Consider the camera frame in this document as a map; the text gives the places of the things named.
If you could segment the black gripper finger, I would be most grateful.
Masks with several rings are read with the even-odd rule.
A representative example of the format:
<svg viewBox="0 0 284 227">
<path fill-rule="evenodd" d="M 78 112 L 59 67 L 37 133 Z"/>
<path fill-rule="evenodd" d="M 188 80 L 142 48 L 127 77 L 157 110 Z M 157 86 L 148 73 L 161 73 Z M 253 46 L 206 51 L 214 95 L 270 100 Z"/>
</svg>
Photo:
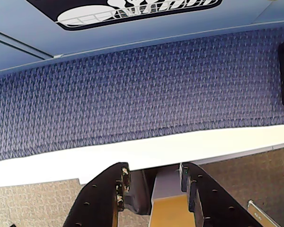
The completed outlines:
<svg viewBox="0 0 284 227">
<path fill-rule="evenodd" d="M 273 220 L 253 201 L 248 209 L 238 203 L 200 166 L 180 164 L 181 191 L 186 193 L 196 227 L 271 227 Z"/>
<path fill-rule="evenodd" d="M 105 169 L 79 192 L 64 227 L 116 227 L 118 212 L 124 210 L 124 194 L 130 190 L 126 162 Z"/>
</svg>

